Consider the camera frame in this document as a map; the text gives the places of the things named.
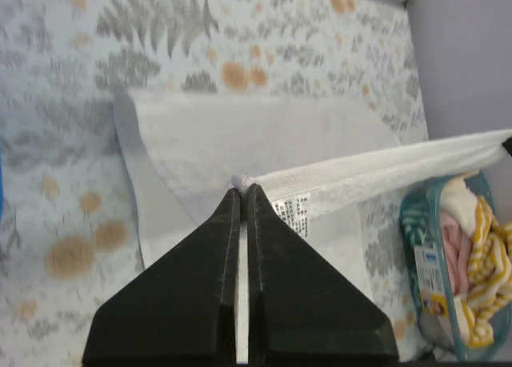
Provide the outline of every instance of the gray fern leaf print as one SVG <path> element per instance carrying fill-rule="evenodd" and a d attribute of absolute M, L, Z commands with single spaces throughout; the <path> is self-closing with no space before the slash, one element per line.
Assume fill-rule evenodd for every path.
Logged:
<path fill-rule="evenodd" d="M 149 36 L 156 53 L 167 34 L 167 53 L 172 53 L 178 40 L 186 56 L 193 41 L 204 34 L 211 38 L 211 29 L 218 32 L 218 21 L 210 12 L 208 0 L 201 8 L 198 0 L 110 0 L 98 16 L 96 31 L 100 36 L 114 36 L 130 44 L 138 39 L 142 47 Z"/>

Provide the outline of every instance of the yellow and white striped fabric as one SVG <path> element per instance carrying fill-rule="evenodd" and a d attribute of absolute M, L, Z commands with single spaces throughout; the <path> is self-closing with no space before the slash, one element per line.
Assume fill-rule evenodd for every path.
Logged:
<path fill-rule="evenodd" d="M 469 347 L 494 341 L 489 320 L 512 301 L 512 223 L 499 225 L 484 197 L 478 197 L 468 278 L 475 287 L 461 302 Z"/>

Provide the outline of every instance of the teal plastic basket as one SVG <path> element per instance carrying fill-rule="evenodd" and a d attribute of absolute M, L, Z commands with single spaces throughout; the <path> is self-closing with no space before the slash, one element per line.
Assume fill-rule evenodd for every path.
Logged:
<path fill-rule="evenodd" d="M 435 249 L 441 268 L 442 284 L 444 286 L 444 295 L 454 341 L 454 353 L 459 361 L 489 361 L 498 349 L 503 346 L 508 337 L 510 329 L 510 304 L 496 313 L 490 320 L 494 331 L 494 343 L 492 345 L 481 348 L 469 348 L 464 345 L 456 319 L 454 295 L 450 285 L 450 276 L 442 244 L 441 226 L 439 224 L 441 192 L 451 178 L 453 177 L 435 178 L 411 190 L 400 206 L 400 230 L 402 231 L 410 288 L 414 298 L 416 313 L 419 317 L 423 308 L 418 284 L 418 272 L 414 259 L 414 246 L 420 245 L 429 249 Z M 471 178 L 467 178 L 466 185 L 473 193 L 482 195 L 494 211 L 489 184 L 483 174 L 479 173 Z M 407 225 L 403 223 L 404 214 L 406 217 L 409 217 L 412 213 L 418 216 L 419 235 L 411 236 L 410 232 L 405 232 Z"/>

